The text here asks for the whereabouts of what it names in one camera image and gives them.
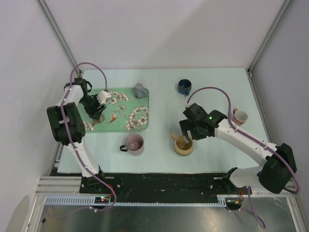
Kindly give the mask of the dark brown gold mug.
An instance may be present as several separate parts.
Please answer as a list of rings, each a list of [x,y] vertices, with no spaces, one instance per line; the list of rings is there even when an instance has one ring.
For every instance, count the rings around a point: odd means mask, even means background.
[[[99,118],[92,119],[91,124],[94,126],[96,124],[102,123],[104,120],[105,120],[105,116],[104,116],[104,114],[101,114]]]

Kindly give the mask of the tan round ceramic mug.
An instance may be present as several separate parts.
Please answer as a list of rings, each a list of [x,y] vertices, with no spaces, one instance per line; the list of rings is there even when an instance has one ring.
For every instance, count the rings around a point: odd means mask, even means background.
[[[189,156],[194,150],[194,144],[192,139],[189,139],[189,142],[186,143],[182,135],[178,136],[175,133],[171,134],[173,139],[173,149],[177,155],[186,157]]]

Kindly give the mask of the dark blue glazed mug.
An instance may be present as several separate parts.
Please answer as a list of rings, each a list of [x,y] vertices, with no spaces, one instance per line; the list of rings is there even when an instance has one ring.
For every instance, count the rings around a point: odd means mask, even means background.
[[[190,80],[182,79],[178,82],[177,90],[180,94],[189,96],[191,89],[192,89],[192,83]]]

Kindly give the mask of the grey tapered mug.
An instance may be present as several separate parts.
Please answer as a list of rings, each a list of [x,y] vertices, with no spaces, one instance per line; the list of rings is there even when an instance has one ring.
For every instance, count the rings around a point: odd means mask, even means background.
[[[143,98],[149,96],[149,91],[142,83],[136,83],[134,86],[134,95],[136,98]]]

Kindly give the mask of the lilac mug black handle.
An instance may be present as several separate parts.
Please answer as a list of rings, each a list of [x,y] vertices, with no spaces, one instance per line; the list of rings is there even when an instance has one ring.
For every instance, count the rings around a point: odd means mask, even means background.
[[[144,152],[144,139],[138,134],[132,134],[126,138],[125,144],[121,145],[119,149],[133,156],[139,156]]]

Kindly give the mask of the pink patterned small mug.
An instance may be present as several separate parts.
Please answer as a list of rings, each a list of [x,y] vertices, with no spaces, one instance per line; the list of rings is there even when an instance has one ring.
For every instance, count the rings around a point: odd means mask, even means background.
[[[248,115],[246,112],[235,108],[233,110],[233,122],[238,125],[242,126],[248,120]]]

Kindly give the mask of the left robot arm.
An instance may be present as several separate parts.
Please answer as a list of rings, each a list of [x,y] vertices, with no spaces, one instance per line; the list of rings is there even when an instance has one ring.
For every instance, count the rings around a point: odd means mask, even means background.
[[[91,90],[90,82],[75,78],[65,85],[63,99],[56,106],[47,108],[54,139],[67,147],[80,165],[80,193],[101,193],[107,188],[104,173],[85,144],[85,126],[78,110],[78,104],[81,104],[91,119],[102,122],[106,105],[100,102],[98,94],[90,95]]]

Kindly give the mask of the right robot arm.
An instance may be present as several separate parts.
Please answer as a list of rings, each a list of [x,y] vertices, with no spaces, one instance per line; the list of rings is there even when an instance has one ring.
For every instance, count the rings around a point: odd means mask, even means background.
[[[242,187],[263,187],[279,194],[296,173],[293,151],[283,143],[276,145],[261,140],[229,121],[223,113],[207,113],[194,103],[183,112],[185,120],[179,122],[185,142],[216,137],[233,145],[257,164],[252,168],[232,168],[224,176],[223,188],[233,194]]]

